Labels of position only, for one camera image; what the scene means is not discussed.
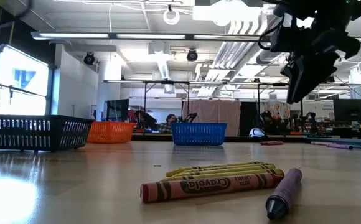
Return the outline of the black computer monitor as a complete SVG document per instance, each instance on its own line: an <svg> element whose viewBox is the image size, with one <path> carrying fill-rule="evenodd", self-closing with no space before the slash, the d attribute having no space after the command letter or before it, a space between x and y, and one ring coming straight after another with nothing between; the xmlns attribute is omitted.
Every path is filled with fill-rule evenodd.
<svg viewBox="0 0 361 224"><path fill-rule="evenodd" d="M109 100L106 102L106 118L109 121L126 121L128 119L129 100Z"/></svg>
<svg viewBox="0 0 361 224"><path fill-rule="evenodd" d="M361 124L361 99L334 99L333 107L335 121Z"/></svg>

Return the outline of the blue plastic basket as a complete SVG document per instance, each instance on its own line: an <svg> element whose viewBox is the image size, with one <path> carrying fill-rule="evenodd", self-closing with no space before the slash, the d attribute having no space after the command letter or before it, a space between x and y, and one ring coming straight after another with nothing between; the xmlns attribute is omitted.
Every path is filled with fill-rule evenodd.
<svg viewBox="0 0 361 224"><path fill-rule="evenodd" d="M177 146L220 146L227 123L172 123L171 129Z"/></svg>

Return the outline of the beige curtain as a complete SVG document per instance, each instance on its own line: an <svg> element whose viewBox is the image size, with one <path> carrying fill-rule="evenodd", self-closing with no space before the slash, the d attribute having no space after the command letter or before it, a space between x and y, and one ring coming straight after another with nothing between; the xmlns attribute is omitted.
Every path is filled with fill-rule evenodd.
<svg viewBox="0 0 361 224"><path fill-rule="evenodd" d="M191 100L183 102L182 116L197 113L194 123L227 123L226 137L239 134L241 102L238 100Z"/></svg>

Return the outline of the black plastic basket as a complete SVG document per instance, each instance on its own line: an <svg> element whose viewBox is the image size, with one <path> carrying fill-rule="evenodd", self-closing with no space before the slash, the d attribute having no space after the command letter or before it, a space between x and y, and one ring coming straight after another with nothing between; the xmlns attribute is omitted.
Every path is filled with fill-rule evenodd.
<svg viewBox="0 0 361 224"><path fill-rule="evenodd" d="M0 149L61 151L87 143L93 121L62 115L0 114Z"/></svg>

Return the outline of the floral patterned cloth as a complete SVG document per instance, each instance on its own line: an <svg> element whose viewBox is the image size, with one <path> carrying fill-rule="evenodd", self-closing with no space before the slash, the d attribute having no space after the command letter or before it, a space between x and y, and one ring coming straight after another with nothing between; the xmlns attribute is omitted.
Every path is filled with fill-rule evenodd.
<svg viewBox="0 0 361 224"><path fill-rule="evenodd" d="M291 116L291 105L282 101L264 101L259 103L262 119L288 120Z"/></svg>

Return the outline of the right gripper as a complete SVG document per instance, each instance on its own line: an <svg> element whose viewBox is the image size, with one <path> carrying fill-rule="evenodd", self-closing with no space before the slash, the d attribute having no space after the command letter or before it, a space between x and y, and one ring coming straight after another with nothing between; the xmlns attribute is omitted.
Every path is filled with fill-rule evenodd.
<svg viewBox="0 0 361 224"><path fill-rule="evenodd" d="M361 17L361 0L275 0L274 14L292 17L289 27L280 25L272 35L273 52L301 56L282 68L289 78L287 103L302 100L337 69L340 50L351 58L360 42L346 32L350 21Z"/></svg>

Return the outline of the black metal rig frame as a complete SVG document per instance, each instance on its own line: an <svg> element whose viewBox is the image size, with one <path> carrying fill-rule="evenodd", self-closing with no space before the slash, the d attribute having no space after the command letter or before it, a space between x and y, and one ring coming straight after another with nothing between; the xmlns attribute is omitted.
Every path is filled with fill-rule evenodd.
<svg viewBox="0 0 361 224"><path fill-rule="evenodd" d="M180 87L182 87L184 89L184 91L187 93L187 115L190 112L190 81L179 81L179 80L143 80L142 81L144 83L144 112L146 112L147 108L146 108L146 100L147 100L147 93L150 90L150 88L148 89L148 84L149 83L153 83L154 85L157 83L160 83L162 85L175 85L178 84Z"/></svg>
<svg viewBox="0 0 361 224"><path fill-rule="evenodd" d="M282 101L287 103L287 92L289 83L259 83L257 86L256 116L259 122L258 126L265 132L274 133L293 133L300 132L303 129L302 117L304 116L303 102L293 103L291 105L291 116L288 120L273 120L272 118L262 119L260 115L259 103L264 101Z"/></svg>

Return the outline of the black metal table frame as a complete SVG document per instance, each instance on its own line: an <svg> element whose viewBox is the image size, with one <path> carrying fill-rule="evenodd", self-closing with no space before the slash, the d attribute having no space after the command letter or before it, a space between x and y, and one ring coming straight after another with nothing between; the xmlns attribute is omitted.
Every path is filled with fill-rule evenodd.
<svg viewBox="0 0 361 224"><path fill-rule="evenodd" d="M170 134L133 134L132 141L172 141ZM284 143L311 143L329 142L337 144L351 145L356 149L361 149L361 139L345 138L314 138L306 136L268 136L268 137L224 137L224 142L262 142L262 141L282 141Z"/></svg>

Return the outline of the orange plastic basket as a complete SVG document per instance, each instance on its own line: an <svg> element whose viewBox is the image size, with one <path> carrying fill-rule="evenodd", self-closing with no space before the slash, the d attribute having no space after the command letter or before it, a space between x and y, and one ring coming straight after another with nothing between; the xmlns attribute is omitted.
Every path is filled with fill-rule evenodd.
<svg viewBox="0 0 361 224"><path fill-rule="evenodd" d="M114 121L94 121L87 138L88 143L116 144L131 140L135 124Z"/></svg>

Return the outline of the person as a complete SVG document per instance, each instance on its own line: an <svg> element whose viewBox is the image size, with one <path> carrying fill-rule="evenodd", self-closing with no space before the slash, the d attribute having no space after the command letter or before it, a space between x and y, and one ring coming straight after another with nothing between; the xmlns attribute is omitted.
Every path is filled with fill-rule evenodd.
<svg viewBox="0 0 361 224"><path fill-rule="evenodd" d="M171 133L171 124L177 121L177 117L174 114L169 114L165 123L158 124L158 130L160 133Z"/></svg>

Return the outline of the purple crayon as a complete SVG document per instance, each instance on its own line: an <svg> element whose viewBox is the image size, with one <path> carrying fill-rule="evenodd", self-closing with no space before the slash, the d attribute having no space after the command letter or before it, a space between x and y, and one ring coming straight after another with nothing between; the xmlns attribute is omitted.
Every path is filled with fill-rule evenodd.
<svg viewBox="0 0 361 224"><path fill-rule="evenodd" d="M351 145L345 145L345 144L326 144L326 146L331 148L347 149L347 150L352 150L354 148Z"/></svg>
<svg viewBox="0 0 361 224"><path fill-rule="evenodd" d="M301 180L302 172L300 169L292 168L287 172L266 200L266 216L269 220L279 220L288 214L300 189Z"/></svg>

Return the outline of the white sign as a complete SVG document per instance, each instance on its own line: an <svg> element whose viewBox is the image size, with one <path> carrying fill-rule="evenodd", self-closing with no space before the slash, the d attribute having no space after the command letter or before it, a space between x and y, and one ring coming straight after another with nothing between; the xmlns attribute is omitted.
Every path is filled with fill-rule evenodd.
<svg viewBox="0 0 361 224"><path fill-rule="evenodd" d="M315 101L311 105L310 112L316 114L317 121L333 121L335 119L332 101Z"/></svg>

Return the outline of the long overhead light bar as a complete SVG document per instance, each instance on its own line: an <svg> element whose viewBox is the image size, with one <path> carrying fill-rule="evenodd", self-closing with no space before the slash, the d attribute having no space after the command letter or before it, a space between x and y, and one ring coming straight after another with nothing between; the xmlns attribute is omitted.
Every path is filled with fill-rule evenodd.
<svg viewBox="0 0 361 224"><path fill-rule="evenodd" d="M137 33L58 33L32 32L35 40L184 40L211 42L258 42L259 35L230 34L137 34Z"/></svg>

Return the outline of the bright window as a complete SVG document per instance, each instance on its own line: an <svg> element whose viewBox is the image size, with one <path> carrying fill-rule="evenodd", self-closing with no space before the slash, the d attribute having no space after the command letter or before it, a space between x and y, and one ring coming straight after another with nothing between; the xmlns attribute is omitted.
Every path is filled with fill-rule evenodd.
<svg viewBox="0 0 361 224"><path fill-rule="evenodd" d="M48 65L11 46L0 52L0 114L44 115Z"/></svg>

